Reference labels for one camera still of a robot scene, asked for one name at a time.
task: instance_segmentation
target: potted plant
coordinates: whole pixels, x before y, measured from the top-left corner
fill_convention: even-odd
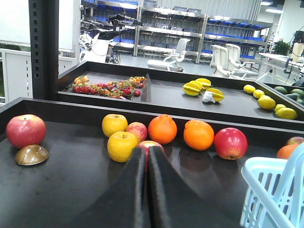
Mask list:
[[[289,51],[290,46],[289,43],[286,43],[282,40],[274,43],[272,50],[275,54],[287,56],[287,52]]]

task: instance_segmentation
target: orange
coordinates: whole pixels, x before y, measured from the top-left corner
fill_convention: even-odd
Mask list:
[[[214,140],[212,127],[202,120],[189,120],[185,124],[184,141],[196,151],[208,149]]]
[[[151,120],[148,133],[152,141],[164,145],[172,142],[176,137],[177,126],[171,116],[162,114]]]
[[[295,150],[295,148],[298,146],[299,144],[291,144],[291,145],[286,145],[283,146],[276,154],[277,158],[281,158],[281,159],[288,159],[291,155],[291,153]]]

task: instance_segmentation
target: apple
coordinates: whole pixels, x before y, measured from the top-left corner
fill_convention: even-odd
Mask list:
[[[108,138],[115,132],[124,132],[127,126],[127,119],[120,114],[108,114],[103,118],[101,123],[103,132]]]
[[[126,132],[133,133],[136,138],[138,139],[138,143],[145,141],[148,136],[148,129],[147,127],[140,122],[133,122],[130,123],[127,128],[125,129]]]
[[[115,132],[108,139],[107,149],[109,156],[115,162],[127,162],[138,141],[130,132]]]
[[[47,127],[44,121],[32,114],[13,117],[6,126],[6,136],[9,142],[19,149],[40,144],[46,136]]]
[[[226,160],[242,158],[248,148],[248,141],[239,129],[228,127],[220,130],[214,137],[215,150],[218,156]]]
[[[287,140],[286,145],[301,144],[304,142],[304,138],[300,136],[294,136]]]
[[[140,142],[137,145],[137,147],[144,149],[144,153],[145,153],[145,172],[147,172],[147,170],[148,170],[148,155],[149,155],[149,147],[150,146],[159,146],[162,149],[162,151],[165,152],[163,146],[158,142],[150,141],[150,140]]]

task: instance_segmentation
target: ceiling light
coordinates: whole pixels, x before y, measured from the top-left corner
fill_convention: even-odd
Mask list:
[[[263,2],[261,2],[261,6],[269,6],[271,4],[272,4],[271,1],[263,1]]]
[[[280,9],[266,9],[266,11],[270,13],[283,13],[283,10]]]

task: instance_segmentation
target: red apple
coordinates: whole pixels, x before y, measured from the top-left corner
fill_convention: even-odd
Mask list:
[[[130,123],[125,129],[126,132],[133,133],[138,139],[138,143],[145,141],[148,135],[147,127],[140,122]]]
[[[6,126],[9,142],[19,149],[40,144],[46,136],[47,127],[36,115],[26,114],[13,117]]]
[[[218,156],[227,160],[243,157],[248,148],[244,133],[233,127],[220,130],[214,137],[214,145]]]
[[[148,169],[148,155],[149,155],[149,147],[150,146],[159,146],[163,152],[165,152],[163,146],[158,143],[158,142],[155,142],[155,141],[143,141],[141,143],[139,143],[137,145],[137,147],[139,148],[143,148],[144,149],[144,152],[145,152],[145,172],[147,172],[147,169]]]
[[[304,142],[304,138],[300,136],[294,136],[287,140],[286,145],[301,144]]]

